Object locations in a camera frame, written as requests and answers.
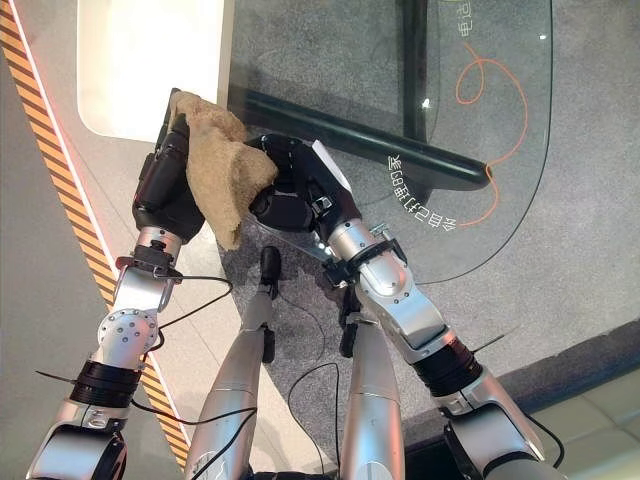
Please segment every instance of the wire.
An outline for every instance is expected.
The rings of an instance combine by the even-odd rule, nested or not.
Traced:
[[[282,295],[282,291],[279,292],[278,296],[282,299],[282,301],[284,303],[292,306],[293,308],[297,308],[298,310],[302,310],[304,313],[309,315],[313,319],[313,321],[316,323],[316,326],[318,327],[318,330],[320,330],[320,335],[322,335],[322,348],[320,349],[320,353],[318,354],[318,356],[317,356],[317,358],[315,360],[315,362],[317,363],[324,356],[325,348],[326,348],[326,345],[327,345],[327,335],[324,333],[324,329],[322,328],[322,325],[320,324],[320,320],[318,320],[318,317],[316,317],[313,313],[311,313],[306,308],[301,307],[300,305],[297,305],[297,304],[293,303],[287,297]]]
[[[237,415],[238,413],[253,412],[254,410],[257,410],[256,407],[241,408],[239,410],[232,410],[230,412],[223,413],[222,415],[218,415],[218,416],[215,416],[215,417],[207,418],[206,420],[198,420],[197,422],[194,422],[194,421],[184,420],[182,418],[174,417],[170,413],[163,412],[162,410],[157,410],[157,409],[151,408],[151,407],[145,407],[144,405],[140,405],[134,399],[131,399],[131,404],[134,407],[139,408],[140,410],[144,410],[145,412],[155,413],[156,415],[160,415],[160,416],[163,416],[163,417],[170,418],[174,422],[182,423],[184,425],[192,425],[192,426],[194,426],[194,425],[203,425],[205,423],[215,422],[216,420],[220,420],[221,418],[230,417],[231,415]]]
[[[227,450],[229,450],[229,447],[231,447],[231,445],[233,445],[233,442],[236,441],[236,438],[238,438],[238,435],[240,435],[240,432],[242,431],[242,428],[247,424],[247,422],[251,419],[251,417],[253,417],[256,412],[258,411],[258,409],[256,408],[253,412],[251,412],[249,415],[247,415],[247,418],[245,418],[242,423],[240,424],[240,426],[238,427],[238,429],[236,430],[236,433],[233,434],[233,437],[231,437],[231,440],[229,440],[229,442],[227,442],[227,444],[222,447],[222,450],[220,450],[218,453],[216,453],[207,463],[205,463],[202,468],[200,470],[198,470],[196,472],[196,474],[191,477],[191,480],[197,480],[198,477],[200,477],[207,468],[209,468],[213,462],[215,462],[218,458],[220,458],[224,452],[226,452]]]
[[[505,160],[508,160],[518,151],[518,149],[524,142],[524,138],[527,134],[527,129],[529,128],[529,104],[527,103],[527,96],[525,95],[524,90],[520,85],[520,81],[518,80],[518,77],[516,77],[511,72],[511,70],[509,70],[504,64],[500,63],[499,61],[494,60],[493,58],[486,58],[486,57],[479,56],[473,50],[473,48],[471,48],[471,45],[469,45],[467,42],[464,42],[464,48],[466,48],[467,51],[471,54],[471,56],[473,57],[473,61],[467,64],[467,66],[464,67],[464,69],[458,76],[458,81],[456,82],[456,101],[460,105],[472,105],[478,101],[478,99],[484,93],[484,87],[485,87],[484,64],[490,63],[498,67],[500,70],[502,70],[502,72],[507,77],[509,77],[509,80],[513,82],[513,85],[516,87],[516,90],[518,90],[518,93],[520,94],[520,99],[522,100],[522,105],[524,107],[524,110],[523,110],[523,126],[520,132],[520,137],[518,138],[518,141],[516,142],[516,144],[507,153],[505,153],[501,157],[491,160],[490,162],[487,162],[487,164],[485,165],[485,173],[487,175],[487,178],[489,179],[489,182],[491,183],[491,188],[493,189],[493,193],[494,193],[493,203],[491,204],[491,207],[489,207],[489,209],[480,218],[477,218],[475,220],[468,221],[465,223],[460,223],[458,225],[460,227],[468,227],[471,225],[476,225],[482,222],[483,220],[487,219],[494,212],[494,210],[498,206],[498,202],[500,201],[500,189],[498,188],[498,184],[493,178],[491,167],[498,165],[499,163],[502,163]],[[460,95],[460,86],[464,78],[469,73],[469,71],[471,71],[471,69],[475,66],[477,66],[480,69],[480,87],[478,88],[478,91],[473,98],[471,99],[462,98],[462,96]]]
[[[318,457],[320,457],[320,468],[322,469],[322,474],[324,475],[324,462],[322,461],[322,454],[320,453],[320,447],[318,447],[318,444],[316,443],[316,441],[313,439],[313,437],[311,436],[311,434],[307,431],[306,428],[304,428],[302,426],[302,424],[300,423],[300,421],[298,420],[298,417],[296,417],[296,415],[293,413],[293,410],[291,409],[291,395],[293,393],[293,389],[296,388],[296,386],[309,374],[315,372],[316,370],[319,370],[323,367],[328,367],[333,365],[336,369],[336,390],[335,390],[335,417],[334,417],[334,435],[335,435],[335,448],[336,448],[336,460],[337,460],[337,465],[338,465],[338,474],[340,473],[340,449],[338,447],[338,392],[340,389],[340,369],[338,368],[338,364],[336,362],[327,362],[327,363],[323,363],[322,365],[318,365],[316,367],[313,367],[311,370],[307,370],[305,373],[303,373],[300,377],[298,377],[298,379],[293,382],[293,385],[291,385],[291,388],[289,389],[289,393],[287,394],[287,407],[289,408],[289,413],[291,414],[291,417],[293,417],[293,419],[295,420],[295,422],[298,424],[298,426],[302,429],[302,431],[307,435],[307,437],[309,437],[309,440],[311,440],[311,442],[313,443],[313,446],[316,447],[316,451],[318,452]]]
[[[540,430],[542,430],[547,435],[549,435],[553,439],[553,441],[558,444],[558,449],[560,450],[560,453],[558,454],[558,458],[556,459],[556,461],[553,462],[553,468],[558,468],[562,464],[562,461],[564,460],[564,444],[562,443],[562,440],[560,440],[560,438],[558,438],[558,436],[555,433],[553,433],[551,430],[549,430],[547,427],[545,427],[543,424],[541,424],[531,415],[525,412],[523,413],[525,417],[527,417],[533,424],[535,424]]]
[[[54,380],[60,380],[62,382],[70,383],[71,385],[75,385],[76,381],[70,378],[59,377],[58,375],[54,375],[53,373],[41,372],[40,370],[36,370],[36,373],[42,375],[43,377],[53,378]]]
[[[184,320],[185,318],[190,317],[191,315],[193,315],[195,313],[198,313],[200,310],[203,310],[203,309],[207,308],[209,305],[211,305],[211,304],[217,302],[218,300],[226,297],[233,290],[233,283],[231,283],[226,278],[222,278],[222,277],[211,277],[211,276],[205,276],[205,275],[168,276],[168,275],[156,275],[155,272],[154,272],[153,276],[155,278],[161,278],[161,279],[166,279],[166,280],[214,280],[214,281],[217,281],[217,282],[225,283],[227,285],[227,287],[229,287],[226,292],[224,292],[222,295],[218,295],[213,300],[209,300],[208,302],[200,305],[198,308],[194,308],[190,312],[185,313],[181,317],[178,317],[178,318],[176,318],[174,320],[171,320],[170,322],[167,322],[164,325],[160,325],[160,327],[158,327],[159,330],[162,330],[163,328],[166,328],[166,327],[168,327],[170,325],[178,323],[178,322]],[[158,348],[160,348],[162,346],[162,344],[164,343],[164,337],[162,337],[160,339],[160,341],[161,341],[161,344],[156,345],[150,351],[157,350]]]
[[[149,349],[149,352],[155,352],[156,350],[160,350],[162,348],[162,346],[164,345],[164,333],[162,333],[162,330],[160,330],[159,328],[158,328],[158,339],[160,340],[158,342],[158,345],[155,345],[155,346],[151,347]]]

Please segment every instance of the hazard stripe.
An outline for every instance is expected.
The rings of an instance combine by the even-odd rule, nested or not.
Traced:
[[[39,77],[36,66],[32,65],[29,60],[28,45],[23,43],[24,40],[20,35],[16,18],[17,13],[14,5],[6,0],[0,0],[0,46],[7,59],[9,71],[22,101],[29,126],[34,133],[35,142],[40,149],[42,160],[49,171],[60,203],[71,223],[71,228],[91,270],[98,291],[110,308],[113,305],[116,279],[96,233],[97,226],[92,221],[87,205],[76,184],[76,179],[69,168],[65,150],[62,148],[63,139],[58,137],[56,128],[54,128],[53,113],[47,109],[45,94],[41,91],[39,80],[37,80]],[[149,402],[154,408],[178,417],[160,376],[149,359],[145,362],[140,383],[142,383],[149,397]],[[184,468],[189,451],[184,428],[175,420],[162,415],[156,415],[156,418],[165,434],[169,449],[176,457],[176,462]]]

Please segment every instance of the cleaning rag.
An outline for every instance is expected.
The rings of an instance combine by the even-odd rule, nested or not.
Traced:
[[[243,143],[246,129],[231,112],[189,92],[175,92],[169,105],[169,124],[183,113],[189,125],[187,181],[193,198],[220,245],[235,250],[249,205],[278,169],[263,151]]]

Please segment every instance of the red line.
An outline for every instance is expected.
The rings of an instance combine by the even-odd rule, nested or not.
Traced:
[[[489,178],[489,182],[491,183],[491,187],[493,188],[493,193],[494,193],[493,203],[491,204],[491,207],[489,207],[489,209],[480,218],[471,220],[469,222],[458,224],[458,226],[460,227],[468,227],[471,225],[476,225],[484,221],[488,217],[490,217],[491,214],[494,212],[494,210],[498,206],[498,202],[500,201],[500,189],[498,188],[498,184],[493,178],[493,174],[491,173],[491,167],[498,165],[499,163],[502,163],[505,160],[508,160],[518,151],[518,149],[522,145],[522,142],[524,141],[524,137],[526,136],[527,129],[529,127],[529,104],[527,103],[527,97],[524,94],[524,90],[522,89],[522,86],[520,85],[520,81],[518,80],[518,78],[511,72],[511,70],[509,70],[504,64],[498,62],[497,60],[494,60],[493,58],[485,58],[485,57],[478,56],[478,54],[473,50],[473,48],[471,48],[471,45],[469,45],[468,43],[465,42],[464,47],[473,56],[473,62],[469,63],[466,67],[464,67],[464,69],[458,76],[458,81],[456,82],[456,101],[460,105],[472,105],[480,99],[480,97],[484,93],[484,87],[485,87],[484,64],[490,63],[498,67],[500,70],[502,70],[502,72],[507,77],[509,77],[509,79],[513,82],[513,85],[518,90],[518,93],[520,94],[520,98],[522,99],[522,104],[524,106],[524,111],[523,111],[524,118],[523,118],[522,132],[520,133],[520,137],[518,138],[518,141],[513,146],[513,148],[511,148],[511,150],[509,150],[507,153],[505,153],[501,157],[498,157],[486,163],[485,173],[487,174],[487,178]],[[467,100],[460,96],[460,85],[462,84],[462,81],[467,76],[469,71],[475,66],[477,66],[480,69],[480,88],[478,88],[478,92],[475,94],[473,98]]]

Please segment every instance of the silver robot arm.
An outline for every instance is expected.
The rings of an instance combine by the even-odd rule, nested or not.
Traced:
[[[374,229],[374,235],[364,225],[348,181],[322,144],[316,141],[309,147],[299,140],[266,135],[254,146],[279,167],[274,190],[280,188],[285,195],[264,192],[252,212],[273,228],[314,230],[331,247],[335,261],[325,264],[327,276],[335,286],[355,284],[360,302],[377,316],[429,388],[449,419],[445,438],[462,473],[474,479],[506,478],[503,472],[511,474],[523,465],[522,474],[514,477],[564,478],[541,463],[541,442],[524,414],[418,290],[398,243],[387,232]],[[281,213],[284,204],[298,214]],[[343,458],[351,453],[344,451]]]
[[[121,430],[142,359],[157,339],[156,317],[169,301],[172,278],[180,276],[174,270],[180,248],[204,223],[185,173],[189,127],[183,116],[171,128],[168,119],[167,113],[140,172],[133,201],[140,234],[133,256],[118,259],[115,301],[98,326],[98,348],[62,402],[27,479],[119,480],[124,474]]]
[[[524,414],[417,289],[397,244],[394,249],[386,231],[377,233],[374,236],[356,218],[336,228],[328,243],[337,258],[351,262],[357,271],[358,299],[380,319],[386,334],[449,418],[445,438],[462,473],[469,478],[503,478],[498,474],[506,470],[499,467],[518,462],[531,472],[528,478],[564,478],[539,463],[544,460],[542,444]],[[367,255],[367,251],[382,248],[380,245],[385,246],[381,253]],[[526,463],[531,460],[538,466]]]
[[[152,241],[165,245],[163,253],[175,265],[180,238],[161,228],[143,228],[137,246],[151,248]],[[142,357],[158,336],[157,313],[167,304],[173,283],[133,263],[122,265],[115,303],[98,326],[98,348],[63,400],[27,479],[122,478],[127,449],[121,430],[144,369]]]

